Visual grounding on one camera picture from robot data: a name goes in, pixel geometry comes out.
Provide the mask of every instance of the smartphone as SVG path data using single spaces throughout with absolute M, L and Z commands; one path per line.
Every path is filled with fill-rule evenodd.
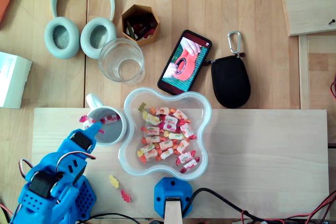
M 189 91 L 211 46 L 209 39 L 183 31 L 158 81 L 159 89 L 172 95 Z

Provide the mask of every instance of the carabiner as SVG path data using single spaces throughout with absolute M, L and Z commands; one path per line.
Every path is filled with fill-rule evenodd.
M 232 48 L 232 44 L 231 44 L 231 34 L 238 34 L 238 43 L 237 43 L 237 51 L 233 51 Z M 229 45 L 230 45 L 230 50 L 232 53 L 234 53 L 235 55 L 239 56 L 239 52 L 240 52 L 240 41 L 242 39 L 242 36 L 240 35 L 240 32 L 238 31 L 232 31 L 227 35 L 227 39 L 229 40 Z

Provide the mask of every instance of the headphones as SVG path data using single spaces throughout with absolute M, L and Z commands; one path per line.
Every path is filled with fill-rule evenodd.
M 55 57 L 69 59 L 75 56 L 80 44 L 88 57 L 98 59 L 102 47 L 117 38 L 117 30 L 112 22 L 115 10 L 114 0 L 110 0 L 110 19 L 94 18 L 85 25 L 81 35 L 74 22 L 66 17 L 57 16 L 57 0 L 50 0 L 50 2 L 54 19 L 44 31 L 44 41 L 49 52 Z M 97 41 L 98 36 L 104 39 L 103 45 Z

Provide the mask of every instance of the plastic bowl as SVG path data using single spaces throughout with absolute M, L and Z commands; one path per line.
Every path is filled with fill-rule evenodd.
M 184 174 L 180 173 L 183 164 L 176 165 L 177 156 L 175 154 L 159 162 L 154 159 L 143 164 L 140 161 L 136 152 L 143 147 L 141 140 L 145 136 L 145 133 L 141 131 L 141 127 L 145 126 L 145 121 L 142 118 L 142 113 L 138 110 L 142 102 L 146 103 L 146 109 L 150 107 L 174 107 L 181 109 L 188 116 L 197 139 L 190 141 L 187 151 L 195 150 L 195 157 L 199 156 L 201 158 L 197 166 Z M 197 179 L 205 172 L 208 155 L 203 145 L 202 136 L 205 126 L 211 119 L 211 105 L 203 95 L 196 92 L 186 92 L 172 97 L 159 94 L 149 88 L 139 88 L 127 96 L 124 113 L 128 120 L 129 132 L 119 150 L 119 161 L 126 172 L 134 176 L 166 172 L 182 180 Z

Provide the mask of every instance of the hand on screen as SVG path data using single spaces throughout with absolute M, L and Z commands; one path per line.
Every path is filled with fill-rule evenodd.
M 180 42 L 183 49 L 186 49 L 188 53 L 192 56 L 198 55 L 201 52 L 201 45 L 187 39 L 182 38 Z
M 174 63 L 169 63 L 166 72 L 163 75 L 163 78 L 172 78 L 173 74 L 177 71 L 177 67 Z

